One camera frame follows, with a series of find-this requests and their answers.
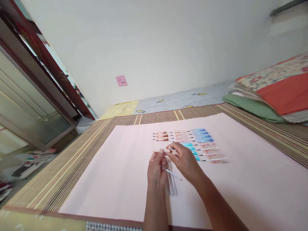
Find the yellow sheet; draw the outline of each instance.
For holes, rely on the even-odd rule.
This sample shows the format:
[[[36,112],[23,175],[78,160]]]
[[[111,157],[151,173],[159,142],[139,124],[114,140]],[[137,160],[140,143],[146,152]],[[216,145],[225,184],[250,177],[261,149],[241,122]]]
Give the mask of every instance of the yellow sheet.
[[[8,210],[0,211],[0,223],[4,229],[16,231],[84,231],[86,222],[67,218],[56,218]]]
[[[115,104],[111,106],[99,120],[110,119],[115,116],[132,115],[138,105],[139,100]]]

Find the hand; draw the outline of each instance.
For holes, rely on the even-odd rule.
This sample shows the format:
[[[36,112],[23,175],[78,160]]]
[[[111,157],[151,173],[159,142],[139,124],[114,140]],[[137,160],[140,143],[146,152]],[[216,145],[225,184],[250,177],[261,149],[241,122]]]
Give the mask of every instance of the hand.
[[[165,187],[167,180],[165,169],[168,168],[168,161],[166,157],[163,158],[164,155],[163,149],[153,153],[148,167],[148,184],[154,183]]]
[[[176,150],[176,155],[171,152],[167,152],[167,156],[170,157],[176,167],[190,183],[194,186],[198,184],[205,174],[200,168],[192,151],[178,142],[172,143],[166,148],[169,149],[169,147]]]

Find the stack of books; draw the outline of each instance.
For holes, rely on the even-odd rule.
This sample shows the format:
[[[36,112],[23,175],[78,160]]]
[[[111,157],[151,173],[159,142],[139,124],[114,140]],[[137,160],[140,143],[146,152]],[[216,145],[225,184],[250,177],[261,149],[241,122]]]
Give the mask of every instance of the stack of books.
[[[12,176],[18,177],[19,179],[25,179],[31,176],[39,168],[43,167],[49,162],[49,158],[56,152],[56,149],[50,148],[47,151],[31,151],[29,152],[32,156],[27,158],[19,169],[13,172]]]
[[[11,182],[0,181],[0,202],[7,197],[13,187]]]

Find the green pillow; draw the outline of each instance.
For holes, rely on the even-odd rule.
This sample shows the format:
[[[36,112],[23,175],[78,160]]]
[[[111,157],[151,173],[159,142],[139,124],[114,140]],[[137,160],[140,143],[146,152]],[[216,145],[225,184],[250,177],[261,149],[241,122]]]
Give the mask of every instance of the green pillow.
[[[287,123],[287,121],[278,115],[271,106],[262,101],[232,94],[224,96],[223,99],[227,103],[240,107],[266,121],[273,123]]]

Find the floral pillow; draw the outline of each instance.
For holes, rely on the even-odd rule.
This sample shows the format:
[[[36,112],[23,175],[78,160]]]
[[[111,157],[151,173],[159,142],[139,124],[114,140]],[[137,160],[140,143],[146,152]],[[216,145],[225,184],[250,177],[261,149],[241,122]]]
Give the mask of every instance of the floral pillow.
[[[255,92],[279,115],[307,110],[308,53],[238,78],[236,82]]]

